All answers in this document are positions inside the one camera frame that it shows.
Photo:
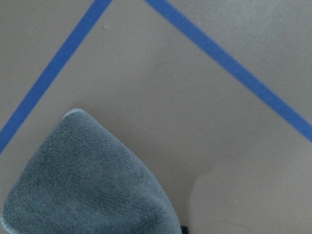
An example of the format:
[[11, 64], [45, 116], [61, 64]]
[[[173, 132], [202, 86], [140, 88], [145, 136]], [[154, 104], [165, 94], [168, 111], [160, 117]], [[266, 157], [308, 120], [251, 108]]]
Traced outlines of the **grey cleaning cloth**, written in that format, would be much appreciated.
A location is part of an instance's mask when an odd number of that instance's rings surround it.
[[67, 112], [30, 159], [1, 214], [11, 234], [179, 234], [152, 172], [81, 109]]

